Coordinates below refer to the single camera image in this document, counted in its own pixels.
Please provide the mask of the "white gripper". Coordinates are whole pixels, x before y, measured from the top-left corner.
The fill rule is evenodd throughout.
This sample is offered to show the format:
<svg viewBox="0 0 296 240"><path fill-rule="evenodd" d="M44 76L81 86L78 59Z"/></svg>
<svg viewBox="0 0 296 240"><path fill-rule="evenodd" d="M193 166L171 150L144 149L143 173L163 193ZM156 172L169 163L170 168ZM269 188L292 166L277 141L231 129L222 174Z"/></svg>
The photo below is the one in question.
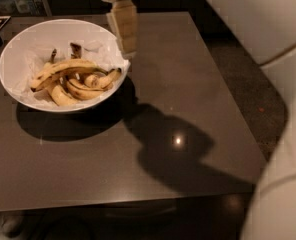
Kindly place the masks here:
<svg viewBox="0 0 296 240"><path fill-rule="evenodd" d="M102 0L114 3L107 14L108 24L116 37L117 46L124 59L133 58L137 42L137 8L131 0Z"/></svg>

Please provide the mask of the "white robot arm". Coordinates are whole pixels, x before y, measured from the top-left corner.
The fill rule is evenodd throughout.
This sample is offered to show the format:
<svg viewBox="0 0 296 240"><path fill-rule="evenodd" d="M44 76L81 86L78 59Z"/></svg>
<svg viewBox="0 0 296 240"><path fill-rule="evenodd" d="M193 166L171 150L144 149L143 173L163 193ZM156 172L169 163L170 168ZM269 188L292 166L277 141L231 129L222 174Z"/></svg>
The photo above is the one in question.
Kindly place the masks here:
<svg viewBox="0 0 296 240"><path fill-rule="evenodd" d="M283 100L282 132L239 240L296 240L296 0L206 0Z"/></svg>

